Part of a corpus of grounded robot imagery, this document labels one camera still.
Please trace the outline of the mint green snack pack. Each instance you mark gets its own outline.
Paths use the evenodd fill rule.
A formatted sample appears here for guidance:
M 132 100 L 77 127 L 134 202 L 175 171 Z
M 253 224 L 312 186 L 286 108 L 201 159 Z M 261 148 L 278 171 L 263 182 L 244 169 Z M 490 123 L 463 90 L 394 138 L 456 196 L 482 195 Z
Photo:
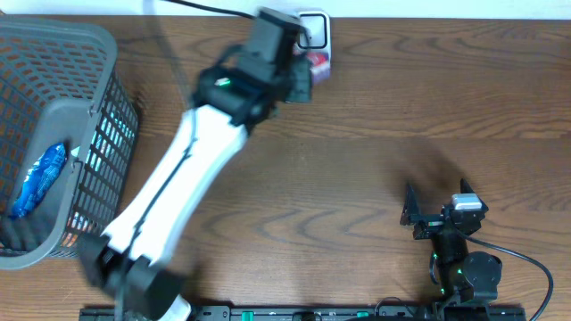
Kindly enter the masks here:
M 76 159 L 79 159 L 79 160 L 80 160 L 80 159 L 81 159 L 81 157 L 80 157 L 80 149 L 81 149 L 80 146 L 77 146 L 77 147 L 73 148 L 73 149 L 70 151 L 70 155 L 71 155 L 73 158 L 76 158 Z

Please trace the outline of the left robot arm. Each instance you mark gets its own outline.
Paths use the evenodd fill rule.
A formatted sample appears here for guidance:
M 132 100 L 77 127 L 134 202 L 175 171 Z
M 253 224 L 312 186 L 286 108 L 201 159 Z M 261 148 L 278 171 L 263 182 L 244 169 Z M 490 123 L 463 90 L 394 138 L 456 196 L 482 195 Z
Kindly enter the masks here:
M 254 128 L 281 102 L 310 99 L 312 75 L 298 16 L 267 7 L 247 41 L 229 46 L 200 72 L 178 131 L 138 195 L 79 251 L 87 280 L 114 298 L 113 318 L 184 320 L 184 280 L 168 264 L 197 206 Z

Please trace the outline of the purple pink Carefree pack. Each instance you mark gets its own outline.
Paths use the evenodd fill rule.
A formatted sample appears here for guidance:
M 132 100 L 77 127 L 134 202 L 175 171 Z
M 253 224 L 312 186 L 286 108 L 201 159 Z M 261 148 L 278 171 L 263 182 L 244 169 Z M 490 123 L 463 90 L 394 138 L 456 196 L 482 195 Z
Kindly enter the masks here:
M 298 51 L 295 53 L 295 56 L 304 57 L 307 61 L 310 62 L 310 73 L 313 85 L 317 85 L 330 78 L 331 62 L 327 53 L 316 51 Z

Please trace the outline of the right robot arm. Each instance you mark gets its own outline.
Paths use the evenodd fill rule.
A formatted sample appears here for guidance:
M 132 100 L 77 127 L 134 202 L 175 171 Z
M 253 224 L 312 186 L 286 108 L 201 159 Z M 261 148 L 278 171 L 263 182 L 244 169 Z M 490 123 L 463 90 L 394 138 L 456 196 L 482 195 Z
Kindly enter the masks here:
M 438 320 L 492 320 L 490 303 L 498 298 L 501 260 L 484 251 L 469 251 L 467 237 L 478 231 L 488 211 L 469 183 L 438 214 L 422 212 L 411 185 L 406 185 L 400 224 L 413 227 L 413 238 L 428 239 L 433 254 L 432 281 L 443 298 L 428 310 Z

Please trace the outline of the blue Oreo cookie pack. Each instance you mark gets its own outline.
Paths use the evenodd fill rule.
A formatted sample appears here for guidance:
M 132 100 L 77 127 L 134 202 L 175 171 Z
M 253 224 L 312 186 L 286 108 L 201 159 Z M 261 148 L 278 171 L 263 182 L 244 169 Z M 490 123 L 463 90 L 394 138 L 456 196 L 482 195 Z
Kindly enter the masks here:
M 64 143 L 48 147 L 28 170 L 9 218 L 28 216 L 43 201 L 55 180 L 61 175 L 66 162 L 67 152 Z

